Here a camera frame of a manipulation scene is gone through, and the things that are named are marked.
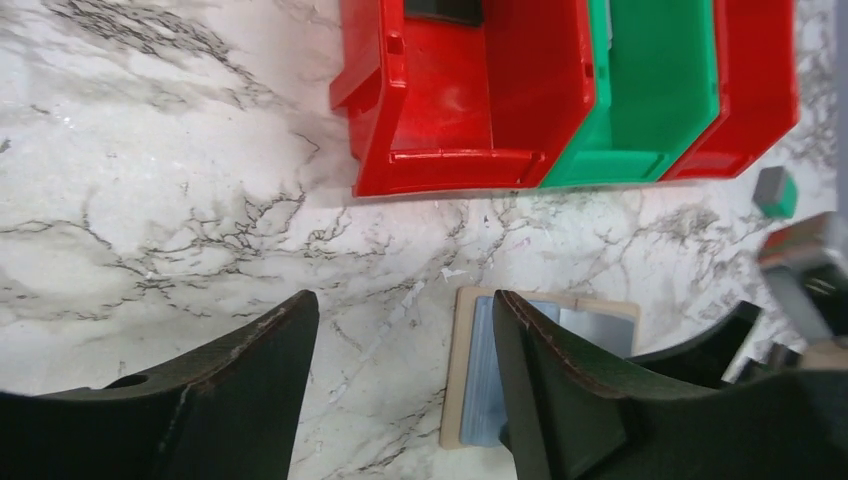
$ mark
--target small green block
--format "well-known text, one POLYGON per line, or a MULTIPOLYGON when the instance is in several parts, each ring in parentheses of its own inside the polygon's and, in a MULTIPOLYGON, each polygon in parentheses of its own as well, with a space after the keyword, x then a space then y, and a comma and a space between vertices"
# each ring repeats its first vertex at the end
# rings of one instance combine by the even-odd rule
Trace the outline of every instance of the small green block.
POLYGON ((764 168, 757 179, 754 203, 769 218, 792 218, 798 206, 798 187, 783 167, 764 168))

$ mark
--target green plastic bin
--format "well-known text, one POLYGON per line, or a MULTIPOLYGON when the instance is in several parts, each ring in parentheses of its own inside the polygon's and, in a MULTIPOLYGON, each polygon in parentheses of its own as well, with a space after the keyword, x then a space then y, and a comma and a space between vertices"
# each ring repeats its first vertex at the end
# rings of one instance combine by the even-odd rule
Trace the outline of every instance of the green plastic bin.
POLYGON ((588 1, 597 101, 541 186, 654 182, 718 116, 713 1, 588 1))

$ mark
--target plastic storage bin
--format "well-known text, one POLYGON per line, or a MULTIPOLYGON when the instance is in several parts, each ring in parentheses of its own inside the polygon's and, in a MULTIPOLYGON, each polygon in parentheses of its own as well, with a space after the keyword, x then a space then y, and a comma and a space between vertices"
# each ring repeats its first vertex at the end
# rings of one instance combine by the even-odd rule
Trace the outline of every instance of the plastic storage bin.
POLYGON ((588 7, 486 0, 482 27, 341 0, 330 86, 361 165, 355 196, 537 187, 595 102, 588 7))
POLYGON ((794 0, 716 0, 724 4, 729 115, 703 143, 684 155, 662 180, 733 178, 798 123, 794 0))
POLYGON ((713 2, 589 3, 600 101, 542 186, 656 181, 719 113, 713 2))

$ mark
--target gray marble veining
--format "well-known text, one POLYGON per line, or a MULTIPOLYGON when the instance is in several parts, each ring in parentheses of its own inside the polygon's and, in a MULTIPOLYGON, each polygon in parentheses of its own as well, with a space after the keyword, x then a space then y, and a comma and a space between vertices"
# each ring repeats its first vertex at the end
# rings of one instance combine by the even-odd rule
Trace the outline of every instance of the gray marble veining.
POLYGON ((337 0, 0 4, 0 388, 103 386, 295 291, 322 322, 294 479, 514 478, 437 432, 463 285, 638 302, 643 351, 737 301, 749 353, 797 335, 750 202, 785 164, 798 217, 835 205, 833 0, 799 0, 802 120, 740 178, 643 190, 354 201, 337 0))

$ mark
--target white marble countertop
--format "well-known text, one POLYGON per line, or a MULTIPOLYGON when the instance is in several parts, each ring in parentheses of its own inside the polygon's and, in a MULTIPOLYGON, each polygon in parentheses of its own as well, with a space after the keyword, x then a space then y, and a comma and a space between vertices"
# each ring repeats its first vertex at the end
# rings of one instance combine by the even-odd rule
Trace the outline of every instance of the white marble countertop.
POLYGON ((327 86, 338 0, 0 4, 0 388, 39 394, 168 360, 299 289, 321 327, 293 479, 514 478, 441 451, 457 287, 638 302, 640 349, 766 309, 758 171, 833 209, 833 0, 798 1, 800 125, 740 178, 644 190, 350 198, 327 86))

